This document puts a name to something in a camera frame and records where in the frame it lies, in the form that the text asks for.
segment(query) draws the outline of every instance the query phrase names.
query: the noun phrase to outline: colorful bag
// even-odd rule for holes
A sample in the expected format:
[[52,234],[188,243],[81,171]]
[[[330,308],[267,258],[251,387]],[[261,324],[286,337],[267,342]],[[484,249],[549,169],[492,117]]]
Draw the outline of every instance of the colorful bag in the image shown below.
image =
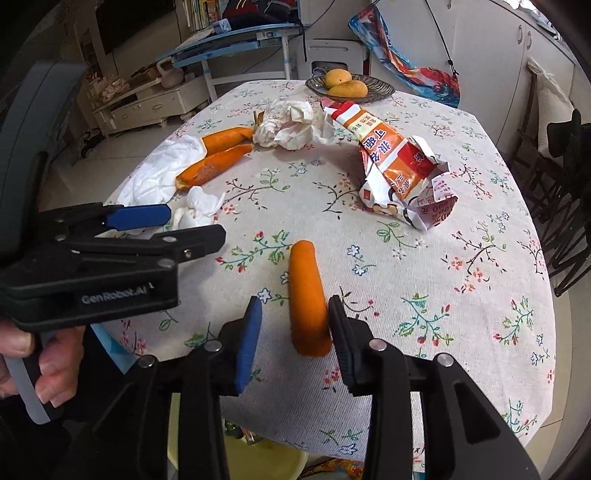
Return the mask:
[[449,75],[429,67],[416,68],[390,43],[388,27],[375,5],[363,10],[349,21],[349,28],[365,43],[380,63],[413,92],[423,98],[457,108],[460,86],[457,75]]

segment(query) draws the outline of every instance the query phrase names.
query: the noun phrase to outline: mango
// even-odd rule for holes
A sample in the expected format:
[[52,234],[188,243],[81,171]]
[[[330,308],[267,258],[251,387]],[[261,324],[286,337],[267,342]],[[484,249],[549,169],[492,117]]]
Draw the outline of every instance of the mango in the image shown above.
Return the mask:
[[347,70],[332,69],[324,76],[324,86],[330,90],[332,87],[349,82],[351,79],[351,74]]
[[368,86],[360,80],[350,80],[332,87],[328,95],[335,97],[362,98],[368,94]]

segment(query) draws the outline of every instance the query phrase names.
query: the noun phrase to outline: floral tablecloth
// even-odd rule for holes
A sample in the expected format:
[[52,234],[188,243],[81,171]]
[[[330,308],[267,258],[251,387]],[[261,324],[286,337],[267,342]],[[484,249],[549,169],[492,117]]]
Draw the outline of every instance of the floral tablecloth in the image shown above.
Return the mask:
[[[244,83],[170,138],[252,125],[252,111],[280,96],[319,105],[304,82]],[[474,116],[405,93],[367,109],[403,134],[421,135],[449,162],[459,201],[441,225],[423,233],[365,211],[358,145],[341,128],[329,145],[259,148],[204,188],[225,192],[217,219],[228,235],[219,254],[180,270],[181,305],[105,327],[131,352],[165,360],[214,338],[258,295],[264,319],[252,381],[239,398],[222,399],[222,414],[309,452],[363,459],[371,399],[349,395],[334,351],[305,358],[290,340],[289,250],[309,239],[327,299],[340,295],[349,316],[406,354],[451,353],[527,443],[551,410],[555,332],[544,258],[523,198]],[[413,409],[420,471],[418,394]]]

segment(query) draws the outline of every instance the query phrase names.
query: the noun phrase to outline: crumpled tissue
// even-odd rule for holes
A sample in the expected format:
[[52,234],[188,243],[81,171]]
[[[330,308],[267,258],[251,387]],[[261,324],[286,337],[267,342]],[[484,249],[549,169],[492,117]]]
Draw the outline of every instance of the crumpled tissue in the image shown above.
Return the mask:
[[173,230],[213,224],[213,216],[221,208],[225,193],[221,197],[205,193],[201,187],[192,187],[187,196],[186,206],[178,208],[173,215]]
[[201,138],[183,135],[176,141],[164,140],[131,174],[117,203],[126,207],[167,203],[177,191],[176,176],[206,155]]
[[262,147],[280,145],[286,150],[299,150],[312,140],[327,144],[334,133],[330,115],[314,113],[310,102],[277,99],[266,108],[252,139]]

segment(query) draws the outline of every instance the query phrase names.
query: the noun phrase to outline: tv stand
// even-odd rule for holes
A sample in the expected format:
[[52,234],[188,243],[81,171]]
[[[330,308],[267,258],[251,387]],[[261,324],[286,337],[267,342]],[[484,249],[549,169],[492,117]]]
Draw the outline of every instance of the tv stand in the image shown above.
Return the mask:
[[203,77],[171,89],[162,88],[160,82],[157,78],[139,85],[95,109],[92,115],[102,134],[108,137],[145,125],[164,125],[169,116],[188,113],[209,99]]

